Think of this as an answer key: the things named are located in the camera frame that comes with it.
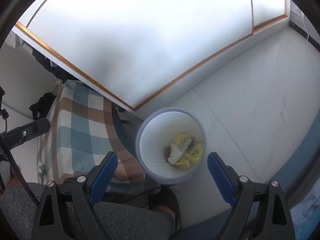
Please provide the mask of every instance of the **person's leg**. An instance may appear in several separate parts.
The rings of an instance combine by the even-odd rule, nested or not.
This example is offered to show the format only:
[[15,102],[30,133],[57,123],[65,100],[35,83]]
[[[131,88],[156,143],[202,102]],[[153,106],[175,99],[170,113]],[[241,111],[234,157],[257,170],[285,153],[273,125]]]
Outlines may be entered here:
[[[29,183],[29,186],[40,199],[45,186],[36,183]],[[21,185],[6,189],[0,197],[0,208],[16,235],[21,240],[31,239],[36,206]],[[86,239],[72,203],[68,203],[68,209],[78,239]],[[94,209],[112,239],[165,240],[174,229],[174,219],[165,211],[107,202],[97,203]]]

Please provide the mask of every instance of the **black shoe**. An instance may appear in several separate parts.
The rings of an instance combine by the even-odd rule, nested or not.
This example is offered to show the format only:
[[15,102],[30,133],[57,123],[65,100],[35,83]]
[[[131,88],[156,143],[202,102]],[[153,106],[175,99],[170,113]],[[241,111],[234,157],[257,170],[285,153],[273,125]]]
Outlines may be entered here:
[[181,230],[181,217],[179,203],[173,191],[168,187],[162,187],[158,194],[149,194],[148,200],[150,210],[153,210],[156,206],[165,206],[175,213],[175,227],[170,238],[177,236]]

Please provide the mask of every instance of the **metal screw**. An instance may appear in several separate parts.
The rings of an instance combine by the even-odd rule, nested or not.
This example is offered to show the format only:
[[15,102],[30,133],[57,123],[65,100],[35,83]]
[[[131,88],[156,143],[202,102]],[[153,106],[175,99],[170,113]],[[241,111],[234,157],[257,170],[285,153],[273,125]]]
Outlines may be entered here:
[[85,181],[85,176],[80,176],[78,179],[77,179],[78,182],[84,182]]
[[246,176],[241,176],[240,177],[240,181],[242,182],[247,182],[248,181],[248,178]]
[[271,181],[271,185],[274,187],[278,187],[279,183],[275,180]]
[[50,180],[48,183],[47,183],[47,186],[48,187],[52,187],[54,185],[54,181],[53,180]]

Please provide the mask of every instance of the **blue textured pad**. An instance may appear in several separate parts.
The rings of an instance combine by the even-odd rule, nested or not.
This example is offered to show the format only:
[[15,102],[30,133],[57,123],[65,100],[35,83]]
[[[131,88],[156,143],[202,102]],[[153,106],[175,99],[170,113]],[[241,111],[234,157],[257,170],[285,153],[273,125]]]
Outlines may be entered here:
[[89,198],[89,203],[93,207],[95,203],[102,200],[104,193],[112,179],[118,167],[118,157],[115,153],[112,153],[109,160],[106,162],[101,172],[96,177],[91,186],[91,196]]
[[213,153],[210,153],[208,155],[207,163],[211,176],[217,184],[218,190],[220,191],[223,200],[233,207],[236,204],[234,187],[227,174],[220,166],[217,159],[214,157]]

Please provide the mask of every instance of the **checkered cloth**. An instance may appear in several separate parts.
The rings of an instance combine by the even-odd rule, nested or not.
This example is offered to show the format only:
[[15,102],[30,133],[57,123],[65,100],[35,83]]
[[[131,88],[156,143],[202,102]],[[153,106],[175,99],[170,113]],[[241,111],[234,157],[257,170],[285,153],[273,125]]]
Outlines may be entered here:
[[67,81],[47,118],[50,131],[39,140],[39,182],[86,175],[109,151],[118,156],[118,168],[108,192],[139,193],[155,186],[145,182],[137,159],[120,142],[112,119],[112,102],[82,82]]

